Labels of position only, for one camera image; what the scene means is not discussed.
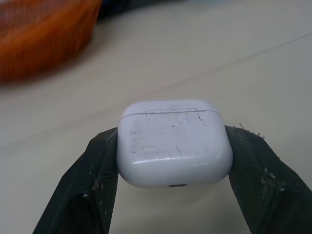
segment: orange mesh basket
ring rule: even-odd
[[[90,40],[101,0],[0,3],[0,82],[23,81],[76,55]]]

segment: airpods case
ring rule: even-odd
[[[232,165],[222,117],[203,100],[132,104],[120,117],[117,137],[119,173],[138,187],[213,183]]]

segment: dark object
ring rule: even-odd
[[[312,233],[312,192],[264,139],[226,127],[234,194],[252,234]]]
[[[35,234],[107,234],[118,171],[117,128],[98,134],[60,180]]]
[[[312,233],[312,192],[267,143],[226,126],[234,153],[229,173],[252,234]],[[65,173],[35,234],[107,234],[117,189],[117,129],[92,139]]]

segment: scratch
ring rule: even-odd
[[[180,155],[182,156],[182,152],[179,150],[178,146],[175,145],[175,147],[176,147],[176,150],[177,150],[177,151],[180,153]]]

